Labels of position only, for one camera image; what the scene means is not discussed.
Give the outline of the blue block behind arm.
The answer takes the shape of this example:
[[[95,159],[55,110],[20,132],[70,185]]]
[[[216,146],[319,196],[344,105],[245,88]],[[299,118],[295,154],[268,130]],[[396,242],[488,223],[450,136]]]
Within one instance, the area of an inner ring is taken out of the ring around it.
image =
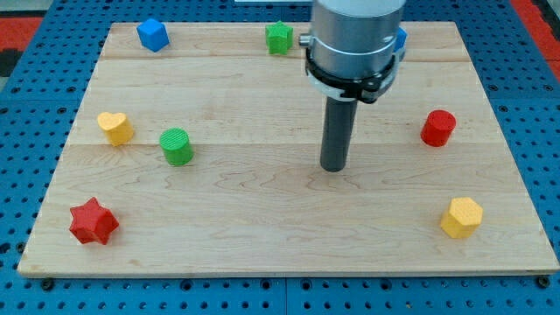
[[[408,33],[402,27],[400,27],[396,34],[396,40],[394,46],[395,53],[400,52],[405,47],[407,37],[408,37]]]

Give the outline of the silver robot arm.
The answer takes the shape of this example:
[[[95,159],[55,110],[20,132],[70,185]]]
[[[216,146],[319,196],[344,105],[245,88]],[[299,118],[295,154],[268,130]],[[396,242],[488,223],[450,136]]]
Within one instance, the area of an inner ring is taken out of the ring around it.
[[[339,102],[373,103],[396,78],[405,48],[398,36],[405,0],[314,0],[300,36],[305,72]]]

